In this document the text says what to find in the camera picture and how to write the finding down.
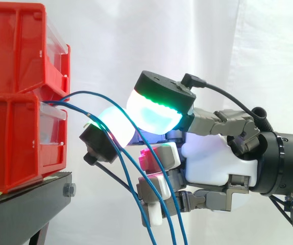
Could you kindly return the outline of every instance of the red storage bin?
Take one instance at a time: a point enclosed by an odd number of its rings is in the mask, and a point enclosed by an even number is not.
[[[32,92],[40,100],[66,96],[69,55],[44,5],[0,2],[0,93]]]
[[[70,47],[42,4],[0,2],[0,191],[66,167],[67,114],[42,103],[69,94]]]
[[[0,191],[66,167],[66,112],[34,94],[0,94]]]

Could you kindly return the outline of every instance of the white backdrop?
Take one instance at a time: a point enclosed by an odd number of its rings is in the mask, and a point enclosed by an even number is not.
[[[174,80],[186,72],[228,90],[248,107],[263,106],[275,130],[293,133],[293,1],[44,0],[49,18],[71,45],[71,91],[103,93],[120,105],[142,70]],[[237,107],[194,90],[196,106]],[[87,95],[71,103],[96,115],[109,106]],[[46,245],[150,244],[131,195],[83,161],[78,136],[87,122],[69,112],[67,169],[77,195],[49,225]],[[137,158],[141,147],[130,147]],[[124,178],[118,161],[108,166]],[[139,174],[128,164],[133,183]],[[184,213],[189,244],[293,244],[293,229],[268,198],[252,194],[232,213]],[[174,218],[178,244],[182,237]],[[153,228],[170,244],[167,222]]]

